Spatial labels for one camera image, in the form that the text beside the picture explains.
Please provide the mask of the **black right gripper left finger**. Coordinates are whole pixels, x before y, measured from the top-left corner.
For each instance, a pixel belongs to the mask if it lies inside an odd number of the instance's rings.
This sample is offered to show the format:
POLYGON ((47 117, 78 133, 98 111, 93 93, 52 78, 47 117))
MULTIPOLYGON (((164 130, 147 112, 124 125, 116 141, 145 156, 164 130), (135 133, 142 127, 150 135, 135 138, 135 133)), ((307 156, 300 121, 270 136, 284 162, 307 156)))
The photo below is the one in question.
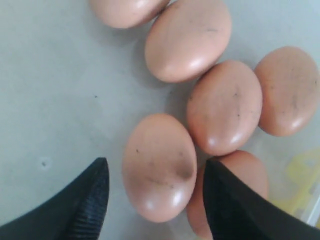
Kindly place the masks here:
POLYGON ((97 240, 107 213, 109 166, 98 157, 55 196, 2 225, 2 240, 97 240))

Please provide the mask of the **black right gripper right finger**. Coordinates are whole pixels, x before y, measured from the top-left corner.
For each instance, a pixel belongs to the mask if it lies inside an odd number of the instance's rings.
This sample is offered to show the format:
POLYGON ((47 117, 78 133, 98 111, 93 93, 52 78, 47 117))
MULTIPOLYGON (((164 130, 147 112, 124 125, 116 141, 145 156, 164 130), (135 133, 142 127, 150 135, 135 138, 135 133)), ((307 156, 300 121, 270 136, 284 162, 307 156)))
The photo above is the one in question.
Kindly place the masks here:
POLYGON ((285 213, 227 167, 208 159, 204 209, 215 240, 318 240, 319 229, 285 213))

